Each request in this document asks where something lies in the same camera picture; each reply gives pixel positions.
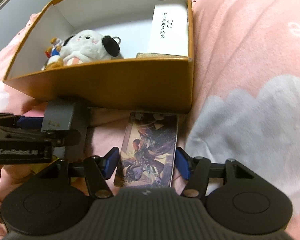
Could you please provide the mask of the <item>left human hand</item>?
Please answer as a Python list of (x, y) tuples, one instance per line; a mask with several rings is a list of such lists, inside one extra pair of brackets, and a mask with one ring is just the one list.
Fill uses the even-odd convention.
[(0, 203), (31, 176), (29, 165), (0, 165)]

